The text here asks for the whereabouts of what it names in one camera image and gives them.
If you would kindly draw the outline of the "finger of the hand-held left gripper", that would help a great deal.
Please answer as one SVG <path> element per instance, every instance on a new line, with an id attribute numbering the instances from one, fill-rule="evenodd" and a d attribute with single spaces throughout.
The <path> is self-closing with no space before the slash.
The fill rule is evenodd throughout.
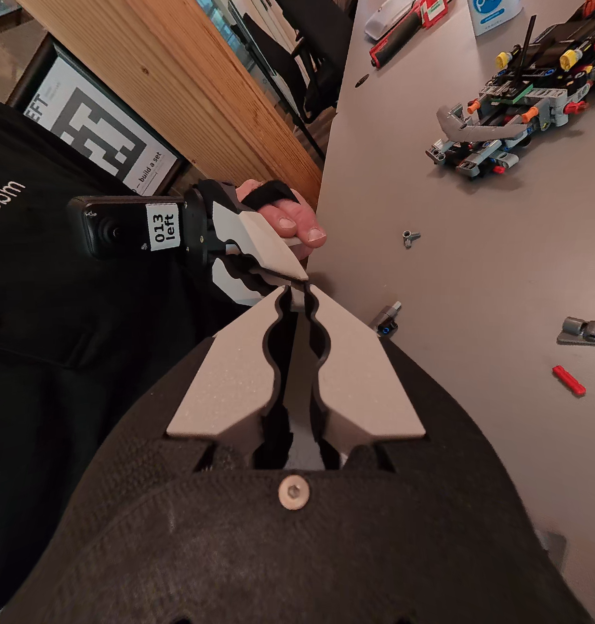
<path id="1" fill-rule="evenodd" d="M 272 285 L 268 274 L 251 254 L 224 254 L 212 264 L 212 282 L 225 298 L 252 308 L 271 294 L 284 294 L 284 283 Z"/>
<path id="2" fill-rule="evenodd" d="M 252 256 L 267 272 L 297 282 L 307 282 L 308 274 L 296 255 L 258 212 L 233 212 L 214 204 L 214 227 L 219 240 L 237 246 L 242 254 Z"/>

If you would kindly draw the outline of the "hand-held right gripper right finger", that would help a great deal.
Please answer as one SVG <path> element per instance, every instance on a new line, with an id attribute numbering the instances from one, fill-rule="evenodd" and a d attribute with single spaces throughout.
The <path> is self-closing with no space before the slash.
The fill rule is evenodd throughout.
<path id="1" fill-rule="evenodd" d="M 305 285 L 304 305 L 317 359 L 311 431 L 324 468 L 338 470 L 359 446 L 425 437 L 377 333 L 317 286 Z"/>

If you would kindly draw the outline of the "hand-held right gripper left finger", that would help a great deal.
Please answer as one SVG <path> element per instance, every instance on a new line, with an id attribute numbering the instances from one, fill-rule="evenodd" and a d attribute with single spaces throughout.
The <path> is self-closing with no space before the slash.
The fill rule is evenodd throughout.
<path id="1" fill-rule="evenodd" d="M 292 292 L 281 286 L 219 331 L 167 427 L 212 441 L 256 469 L 282 469 L 293 443 L 284 393 L 293 350 Z"/>

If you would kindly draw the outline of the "grey axle connector lego assembly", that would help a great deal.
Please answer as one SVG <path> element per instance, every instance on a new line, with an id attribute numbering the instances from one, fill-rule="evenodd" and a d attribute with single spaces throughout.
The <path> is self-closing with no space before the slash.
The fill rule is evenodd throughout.
<path id="1" fill-rule="evenodd" d="M 401 307 L 401 302 L 396 301 L 393 305 L 382 308 L 371 323 L 369 323 L 371 330 L 380 338 L 391 338 L 398 329 L 396 318 Z"/>

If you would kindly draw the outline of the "dark grey lego wedge piece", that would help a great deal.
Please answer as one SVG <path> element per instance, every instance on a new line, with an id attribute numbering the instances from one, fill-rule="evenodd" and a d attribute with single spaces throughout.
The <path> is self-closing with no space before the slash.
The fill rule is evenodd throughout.
<path id="1" fill-rule="evenodd" d="M 595 321 L 567 316 L 557 336 L 557 344 L 577 346 L 595 346 Z"/>

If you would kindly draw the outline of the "red lego pin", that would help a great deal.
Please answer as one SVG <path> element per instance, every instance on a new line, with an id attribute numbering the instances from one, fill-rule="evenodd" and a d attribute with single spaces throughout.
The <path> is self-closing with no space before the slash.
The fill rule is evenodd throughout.
<path id="1" fill-rule="evenodd" d="M 572 374 L 570 374 L 563 366 L 557 365 L 551 369 L 554 377 L 556 377 L 568 390 L 576 397 L 583 397 L 587 393 L 587 389 Z"/>

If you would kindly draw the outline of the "lego car chassis model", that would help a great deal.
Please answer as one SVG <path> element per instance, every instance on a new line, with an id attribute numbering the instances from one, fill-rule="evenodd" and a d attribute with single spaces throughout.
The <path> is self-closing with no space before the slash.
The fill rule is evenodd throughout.
<path id="1" fill-rule="evenodd" d="M 496 57 L 497 72 L 466 105 L 442 106 L 443 136 L 427 150 L 435 165 L 469 179 L 503 174 L 519 157 L 516 147 L 563 127 L 585 112 L 595 86 L 595 1 L 585 1 L 567 21 L 533 36 L 529 20 L 523 44 Z"/>

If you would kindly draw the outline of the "person's left hand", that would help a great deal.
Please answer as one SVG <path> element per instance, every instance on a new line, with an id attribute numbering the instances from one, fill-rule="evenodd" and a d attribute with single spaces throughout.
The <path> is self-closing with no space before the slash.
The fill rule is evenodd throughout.
<path id="1" fill-rule="evenodd" d="M 296 190 L 291 190 L 296 201 L 280 199 L 263 205 L 258 212 L 267 220 L 282 238 L 297 238 L 300 244 L 292 246 L 292 251 L 301 262 L 327 241 L 327 233 L 317 221 L 315 211 Z"/>

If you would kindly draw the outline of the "black framed tag sign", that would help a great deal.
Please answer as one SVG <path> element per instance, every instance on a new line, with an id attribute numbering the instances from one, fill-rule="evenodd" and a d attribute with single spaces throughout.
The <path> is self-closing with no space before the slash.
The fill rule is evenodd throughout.
<path id="1" fill-rule="evenodd" d="M 185 158 L 48 34 L 6 104 L 142 196 L 168 191 Z"/>

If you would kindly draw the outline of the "black office chair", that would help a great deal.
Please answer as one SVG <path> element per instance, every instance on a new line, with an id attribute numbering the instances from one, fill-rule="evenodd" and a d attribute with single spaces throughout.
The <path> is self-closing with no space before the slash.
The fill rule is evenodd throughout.
<path id="1" fill-rule="evenodd" d="M 232 29 L 276 91 L 295 126 L 324 162 L 325 154 L 308 125 L 337 105 L 353 22 L 334 1 L 259 3 L 269 14 L 279 8 L 295 37 L 291 51 L 272 36 L 269 26 L 262 27 L 262 18 L 256 20 L 230 1 Z"/>

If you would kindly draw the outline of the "red white paper packaging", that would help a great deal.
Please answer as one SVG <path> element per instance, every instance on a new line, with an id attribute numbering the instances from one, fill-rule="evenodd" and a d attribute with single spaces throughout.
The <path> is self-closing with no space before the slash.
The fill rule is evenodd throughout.
<path id="1" fill-rule="evenodd" d="M 378 42 L 406 17 L 415 13 L 420 27 L 429 29 L 442 20 L 449 11 L 451 1 L 385 1 L 367 20 L 364 34 Z"/>

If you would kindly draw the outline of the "white blue gum packet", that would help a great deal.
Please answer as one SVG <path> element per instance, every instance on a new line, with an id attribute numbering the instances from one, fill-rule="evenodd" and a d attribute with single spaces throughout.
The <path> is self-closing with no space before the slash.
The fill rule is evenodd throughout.
<path id="1" fill-rule="evenodd" d="M 515 18 L 522 1 L 467 1 L 476 38 Z"/>

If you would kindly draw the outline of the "red black handled tool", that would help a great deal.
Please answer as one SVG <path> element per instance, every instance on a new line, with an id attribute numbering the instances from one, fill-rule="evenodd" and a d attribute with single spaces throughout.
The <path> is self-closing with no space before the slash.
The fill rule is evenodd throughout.
<path id="1" fill-rule="evenodd" d="M 422 27 L 420 14 L 411 10 L 369 52 L 376 69 L 385 66 Z"/>

